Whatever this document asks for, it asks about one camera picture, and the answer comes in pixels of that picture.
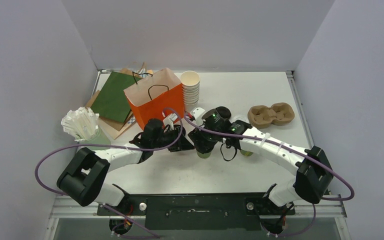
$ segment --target gray wall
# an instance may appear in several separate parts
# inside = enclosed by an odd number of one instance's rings
[[[0,240],[38,240],[55,195],[35,181],[36,163],[72,138],[60,126],[83,105],[96,68],[59,0],[0,0]],[[72,151],[40,171],[55,186]]]
[[[315,144],[355,187],[353,239],[384,239],[384,1],[336,0],[295,78]]]
[[[62,0],[100,69],[285,71],[334,0]]]

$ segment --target stack of paper cups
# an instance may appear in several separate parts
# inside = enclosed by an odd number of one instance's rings
[[[185,71],[181,74],[183,102],[186,108],[195,105],[200,99],[200,80],[200,75],[194,71]]]

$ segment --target orange bag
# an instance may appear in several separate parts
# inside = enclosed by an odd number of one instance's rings
[[[182,82],[168,68],[157,71],[137,81],[124,90],[131,111],[142,130],[150,119],[163,120],[164,108],[174,109],[181,118],[184,116]]]

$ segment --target tabletop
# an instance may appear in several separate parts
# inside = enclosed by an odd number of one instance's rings
[[[100,75],[95,90],[102,88],[109,75]],[[288,103],[295,112],[295,119],[287,125],[271,125],[261,131],[288,144],[310,147],[285,72],[199,72],[199,75],[197,107],[210,110],[224,106],[234,117],[246,116],[252,106]],[[184,120],[183,125],[187,133],[193,129]],[[109,139],[115,145],[124,145],[141,131],[136,123],[116,140]],[[274,183],[295,178],[257,154],[245,157],[238,153],[234,160],[226,162],[220,153],[220,144],[207,159],[199,158],[195,150],[156,151],[141,164],[127,165],[108,173],[105,182],[117,184],[131,194],[246,193],[265,192]],[[229,159],[234,150],[224,148],[223,153]]]

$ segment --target screw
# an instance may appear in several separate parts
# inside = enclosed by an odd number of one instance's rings
[[[147,209],[147,204],[144,203],[144,202],[141,202],[141,203],[139,204],[139,210],[141,210],[141,211],[145,211],[145,209]]]
[[[254,209],[254,203],[252,203],[252,202],[248,202],[248,203],[246,204],[246,209],[248,209],[248,210],[253,210],[253,209]]]

